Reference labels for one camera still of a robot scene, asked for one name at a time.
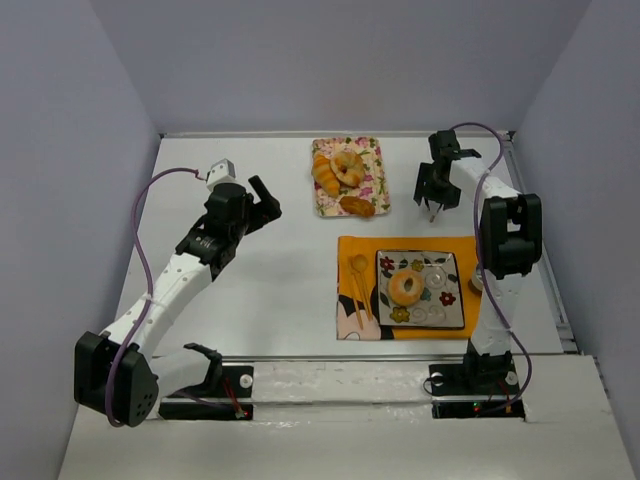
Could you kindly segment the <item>stainless steel serving tongs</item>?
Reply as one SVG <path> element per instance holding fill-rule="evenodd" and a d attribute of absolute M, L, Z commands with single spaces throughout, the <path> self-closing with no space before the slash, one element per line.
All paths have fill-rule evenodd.
<path fill-rule="evenodd" d="M 428 220 L 433 223 L 437 218 L 439 212 L 442 210 L 443 205 L 441 203 L 429 203 L 427 205 Z"/>

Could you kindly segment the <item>glazed ring donut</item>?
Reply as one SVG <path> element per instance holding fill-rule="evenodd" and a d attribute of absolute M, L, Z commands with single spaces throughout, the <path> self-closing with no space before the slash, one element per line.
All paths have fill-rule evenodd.
<path fill-rule="evenodd" d="M 402 270 L 394 274 L 388 282 L 391 300 L 402 307 L 417 303 L 424 290 L 423 277 L 413 270 Z"/>

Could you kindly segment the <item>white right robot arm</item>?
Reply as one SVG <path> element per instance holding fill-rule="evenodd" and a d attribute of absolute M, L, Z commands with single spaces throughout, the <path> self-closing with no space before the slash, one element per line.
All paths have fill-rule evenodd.
<path fill-rule="evenodd" d="M 431 160 L 419 167 L 414 201 L 430 215 L 473 203 L 473 228 L 481 282 L 481 307 L 463 359 L 431 366 L 423 387 L 433 397 L 479 397 L 506 384 L 515 371 L 512 349 L 521 341 L 511 317 L 525 277 L 542 256 L 542 203 L 494 176 L 495 163 L 460 145 L 456 130 L 428 138 Z"/>

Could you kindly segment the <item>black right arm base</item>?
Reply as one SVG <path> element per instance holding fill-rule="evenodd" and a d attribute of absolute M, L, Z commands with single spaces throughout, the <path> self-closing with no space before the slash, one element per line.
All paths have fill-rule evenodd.
<path fill-rule="evenodd" d="M 432 400 L 434 419 L 525 419 L 523 402 L 513 400 L 520 387 L 514 365 L 496 380 L 479 386 L 469 386 L 456 377 L 461 372 L 461 364 L 429 366 L 422 388 Z"/>

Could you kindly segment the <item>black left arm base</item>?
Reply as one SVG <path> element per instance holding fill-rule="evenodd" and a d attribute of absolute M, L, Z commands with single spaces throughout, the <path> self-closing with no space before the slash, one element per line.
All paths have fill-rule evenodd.
<path fill-rule="evenodd" d="M 158 416 L 180 421 L 251 421 L 254 367 L 230 364 L 216 385 L 198 385 L 164 398 Z"/>

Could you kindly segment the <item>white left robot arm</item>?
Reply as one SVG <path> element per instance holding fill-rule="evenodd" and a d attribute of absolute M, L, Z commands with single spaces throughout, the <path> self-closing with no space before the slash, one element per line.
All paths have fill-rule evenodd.
<path fill-rule="evenodd" d="M 216 350 L 197 343 L 155 354 L 183 310 L 235 258 L 241 240 L 279 219 L 279 201 L 262 179 L 248 186 L 208 178 L 204 214 L 178 243 L 157 278 L 119 319 L 100 333 L 85 332 L 74 349 L 74 399 L 114 427 L 136 427 L 171 395 L 193 397 L 224 379 Z"/>

